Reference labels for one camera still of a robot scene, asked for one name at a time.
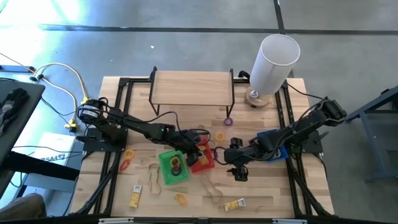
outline purple ring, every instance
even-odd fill
[[[216,150],[213,151],[213,155],[214,155],[214,160],[217,160],[218,158],[218,152]]]
[[[225,118],[224,119],[224,124],[226,126],[231,126],[232,124],[234,124],[234,121],[231,118]]]

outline wooden shelf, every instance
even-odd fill
[[[233,74],[156,70],[149,101],[154,105],[231,106]]]

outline red container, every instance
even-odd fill
[[[207,141],[207,139],[205,139],[205,138],[201,139],[201,142],[206,142],[206,141]],[[215,167],[214,160],[213,160],[213,154],[211,153],[210,146],[208,143],[205,146],[206,146],[206,150],[204,151],[204,155],[206,156],[209,163],[206,165],[202,165],[200,163],[200,161],[196,162],[194,165],[191,166],[192,173],[194,173],[194,174],[196,174],[198,172],[203,172],[203,171],[206,171],[206,170],[209,170],[209,169],[212,169]]]

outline blue object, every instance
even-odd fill
[[[257,133],[257,136],[262,136],[262,135],[265,135],[267,133],[273,133],[273,132],[278,132],[278,130],[277,129],[273,129],[273,130],[270,130],[270,131],[263,131],[263,132]],[[284,160],[284,159],[288,158],[289,155],[287,155],[287,151],[286,151],[285,145],[282,145],[282,147],[280,149],[278,149],[278,151],[280,152],[280,156],[276,157],[276,158],[274,156],[274,158],[267,160],[267,162],[275,162],[275,161]]]

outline wooden base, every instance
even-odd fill
[[[263,108],[265,107],[270,99],[271,95],[259,95],[257,98],[251,98],[250,97],[250,92],[253,91],[253,88],[251,86],[247,88],[246,92],[244,93],[244,101],[251,106],[252,108]]]

